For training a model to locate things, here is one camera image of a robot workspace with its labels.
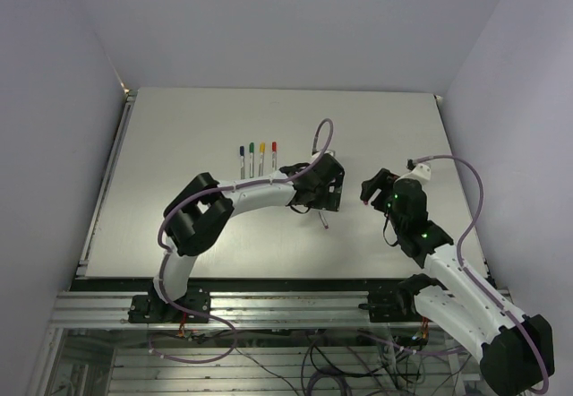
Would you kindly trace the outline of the blue marker pen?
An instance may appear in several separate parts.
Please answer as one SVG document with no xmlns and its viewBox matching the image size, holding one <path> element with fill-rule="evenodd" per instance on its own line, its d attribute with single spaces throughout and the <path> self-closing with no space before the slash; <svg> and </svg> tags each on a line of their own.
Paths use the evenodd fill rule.
<svg viewBox="0 0 573 396">
<path fill-rule="evenodd" d="M 244 152 L 244 156 L 240 156 L 239 153 L 239 159 L 240 159 L 240 179 L 245 179 L 245 152 Z"/>
</svg>

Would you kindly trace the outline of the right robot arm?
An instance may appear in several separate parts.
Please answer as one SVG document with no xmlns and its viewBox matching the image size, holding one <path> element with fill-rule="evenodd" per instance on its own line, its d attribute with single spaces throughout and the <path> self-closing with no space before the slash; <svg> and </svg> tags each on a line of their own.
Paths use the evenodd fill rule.
<svg viewBox="0 0 573 396">
<path fill-rule="evenodd" d="M 500 294 L 430 220 L 423 190 L 429 172 L 424 164 L 404 176 L 383 168 L 361 184 L 361 200 L 383 213 L 395 244 L 421 269 L 398 284 L 396 313 L 438 324 L 476 360 L 496 394 L 547 391 L 555 372 L 551 325 Z"/>
</svg>

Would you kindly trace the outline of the green marker pen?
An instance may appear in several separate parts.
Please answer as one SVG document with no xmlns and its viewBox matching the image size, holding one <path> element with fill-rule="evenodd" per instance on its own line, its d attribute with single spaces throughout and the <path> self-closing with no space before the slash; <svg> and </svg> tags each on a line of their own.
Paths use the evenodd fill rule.
<svg viewBox="0 0 573 396">
<path fill-rule="evenodd" d="M 255 160 L 254 154 L 249 152 L 249 178 L 254 178 L 255 175 Z"/>
</svg>

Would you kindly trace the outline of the purple marker pen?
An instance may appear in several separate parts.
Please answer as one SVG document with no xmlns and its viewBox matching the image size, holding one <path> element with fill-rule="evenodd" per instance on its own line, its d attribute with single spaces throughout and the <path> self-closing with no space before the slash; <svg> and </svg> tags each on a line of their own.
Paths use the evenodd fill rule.
<svg viewBox="0 0 573 396">
<path fill-rule="evenodd" d="M 328 230 L 328 229 L 329 229 L 329 223 L 328 223 L 328 221 L 327 221 L 327 219 L 326 219 L 325 214 L 324 214 L 322 211 L 319 211 L 319 217 L 320 217 L 320 219 L 321 219 L 321 224 L 322 224 L 322 226 L 323 226 L 325 229 Z"/>
</svg>

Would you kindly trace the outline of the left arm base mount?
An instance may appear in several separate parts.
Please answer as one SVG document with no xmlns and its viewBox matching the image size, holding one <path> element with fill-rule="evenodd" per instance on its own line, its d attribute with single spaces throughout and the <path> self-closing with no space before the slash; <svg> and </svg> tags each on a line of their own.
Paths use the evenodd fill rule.
<svg viewBox="0 0 573 396">
<path fill-rule="evenodd" d="M 206 314 L 210 312 L 210 296 L 202 291 L 188 291 L 184 297 L 175 302 L 186 309 Z M 180 309 L 161 300 L 155 292 L 134 296 L 128 311 L 129 323 L 180 323 L 183 319 L 188 323 L 206 323 L 208 321 L 206 317 L 196 314 L 184 315 Z"/>
</svg>

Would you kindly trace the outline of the yellow marker pen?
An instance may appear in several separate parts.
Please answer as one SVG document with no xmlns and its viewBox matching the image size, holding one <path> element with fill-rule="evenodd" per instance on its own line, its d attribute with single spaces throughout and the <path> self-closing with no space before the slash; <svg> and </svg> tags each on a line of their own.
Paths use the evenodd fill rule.
<svg viewBox="0 0 573 396">
<path fill-rule="evenodd" d="M 263 175 L 264 175 L 265 152 L 264 152 L 264 153 L 260 153 L 260 146 L 259 146 L 258 176 L 263 176 Z"/>
</svg>

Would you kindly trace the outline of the red marker pen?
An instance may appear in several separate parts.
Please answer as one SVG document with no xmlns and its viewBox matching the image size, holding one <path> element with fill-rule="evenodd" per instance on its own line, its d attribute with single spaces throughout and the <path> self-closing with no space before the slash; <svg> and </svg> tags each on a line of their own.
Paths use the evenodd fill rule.
<svg viewBox="0 0 573 396">
<path fill-rule="evenodd" d="M 277 152 L 272 152 L 271 149 L 271 171 L 277 171 L 278 170 L 278 151 Z"/>
</svg>

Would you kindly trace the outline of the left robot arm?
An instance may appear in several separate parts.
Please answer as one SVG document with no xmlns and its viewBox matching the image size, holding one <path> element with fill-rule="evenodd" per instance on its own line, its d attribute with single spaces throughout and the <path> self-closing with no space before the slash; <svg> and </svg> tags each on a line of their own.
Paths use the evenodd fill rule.
<svg viewBox="0 0 573 396">
<path fill-rule="evenodd" d="M 337 212 L 344 176 L 329 153 L 249 180 L 219 182 L 209 172 L 196 176 L 164 210 L 158 230 L 164 258 L 153 279 L 152 313 L 163 322 L 182 313 L 197 258 L 215 245 L 230 219 L 269 207 Z"/>
</svg>

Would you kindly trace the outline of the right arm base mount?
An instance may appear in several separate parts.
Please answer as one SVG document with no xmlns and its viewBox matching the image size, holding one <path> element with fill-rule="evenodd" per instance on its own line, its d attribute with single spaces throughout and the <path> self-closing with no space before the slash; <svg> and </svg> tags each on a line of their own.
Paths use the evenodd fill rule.
<svg viewBox="0 0 573 396">
<path fill-rule="evenodd" d="M 422 316 L 412 307 L 402 305 L 398 296 L 403 279 L 367 280 L 367 296 L 358 308 L 365 311 L 370 323 L 410 323 L 421 322 Z"/>
</svg>

